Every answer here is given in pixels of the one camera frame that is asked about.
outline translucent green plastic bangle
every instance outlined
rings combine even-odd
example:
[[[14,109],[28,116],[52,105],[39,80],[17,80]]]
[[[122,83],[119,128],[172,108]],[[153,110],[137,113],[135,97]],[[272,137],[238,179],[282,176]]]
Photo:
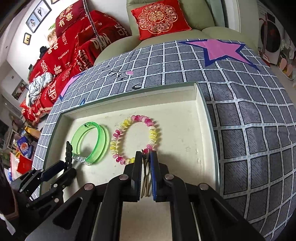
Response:
[[[93,128],[96,128],[98,130],[98,140],[96,141],[96,146],[88,157],[83,157],[80,155],[81,141],[83,140],[83,137],[86,135],[86,133]],[[87,162],[85,164],[91,165],[93,162],[95,162],[102,156],[102,154],[104,153],[104,149],[106,148],[106,144],[107,136],[104,129],[95,122],[87,122],[81,127],[79,127],[79,129],[75,132],[74,136],[72,137],[72,158],[76,161]]]

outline screw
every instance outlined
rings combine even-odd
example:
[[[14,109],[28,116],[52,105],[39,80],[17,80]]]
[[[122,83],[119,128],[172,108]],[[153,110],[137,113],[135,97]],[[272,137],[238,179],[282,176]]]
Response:
[[[124,181],[124,180],[127,180],[128,179],[128,175],[127,174],[122,174],[119,176],[119,179]]]
[[[94,185],[92,183],[87,183],[84,185],[84,189],[89,191],[91,189],[93,189]]]
[[[200,184],[200,189],[201,189],[201,190],[208,190],[208,189],[209,189],[209,185],[206,184],[206,183],[201,183],[201,184]]]
[[[165,175],[165,179],[166,180],[172,180],[172,179],[174,179],[174,175],[168,173],[168,174]]]

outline green leather sofa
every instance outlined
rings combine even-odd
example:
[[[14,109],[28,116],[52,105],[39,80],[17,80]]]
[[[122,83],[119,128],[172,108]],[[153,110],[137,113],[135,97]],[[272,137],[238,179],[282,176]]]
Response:
[[[215,26],[212,16],[212,6],[209,9],[205,0],[179,0],[183,15],[192,30],[164,34],[144,41],[139,40],[138,24],[131,13],[132,9],[155,2],[155,0],[127,0],[126,10],[131,27],[132,36],[117,40],[105,48],[96,59],[94,65],[120,54],[164,42],[185,39],[230,39],[246,43],[258,52],[253,42],[245,35],[225,27]]]

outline beaded bracelet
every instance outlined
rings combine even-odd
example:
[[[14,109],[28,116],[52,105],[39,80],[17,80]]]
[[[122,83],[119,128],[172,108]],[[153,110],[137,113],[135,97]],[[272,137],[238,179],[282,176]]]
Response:
[[[145,123],[149,129],[150,129],[150,136],[149,136],[149,143],[147,144],[146,148],[143,150],[144,154],[147,154],[149,151],[153,150],[155,147],[155,143],[157,141],[157,132],[156,128],[154,126],[153,121],[144,115],[132,115],[131,117],[128,117],[126,120],[123,121],[123,123],[120,125],[118,129],[115,130],[115,133],[113,134],[113,137],[110,142],[110,150],[111,154],[113,155],[113,158],[116,160],[116,162],[120,162],[121,165],[124,164],[130,164],[135,162],[135,158],[124,158],[118,153],[117,150],[117,144],[120,136],[124,132],[125,129],[127,129],[131,124],[135,122],[143,122]]]

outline gray plaid fabric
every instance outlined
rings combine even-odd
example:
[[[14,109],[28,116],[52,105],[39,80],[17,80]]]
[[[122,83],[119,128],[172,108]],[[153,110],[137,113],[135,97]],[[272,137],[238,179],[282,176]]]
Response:
[[[296,207],[296,110],[260,57],[247,47],[241,52],[260,72],[230,59],[205,67],[202,48],[178,42],[131,51],[84,71],[53,106],[33,166],[43,167],[60,113],[140,88],[198,82],[216,137],[220,195],[266,240],[274,239]]]

